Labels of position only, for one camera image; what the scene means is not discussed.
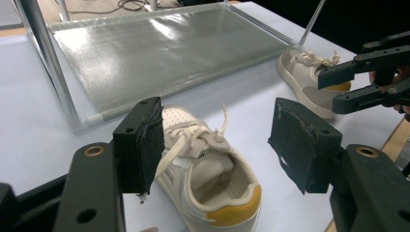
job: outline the black cable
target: black cable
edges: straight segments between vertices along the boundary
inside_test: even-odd
[[[137,11],[140,11],[144,8],[144,6],[147,4],[147,0],[119,0],[117,4],[118,4],[118,8],[116,8],[112,11],[108,11],[108,12],[88,12],[88,11],[70,12],[69,11],[69,13],[70,14],[97,14],[97,15],[101,14],[101,15],[103,15],[103,14],[114,13],[114,12],[120,10],[120,9],[124,9],[124,10],[130,11],[130,12],[137,12]],[[133,8],[127,7],[126,6],[127,4],[135,4],[138,7],[133,9]]]

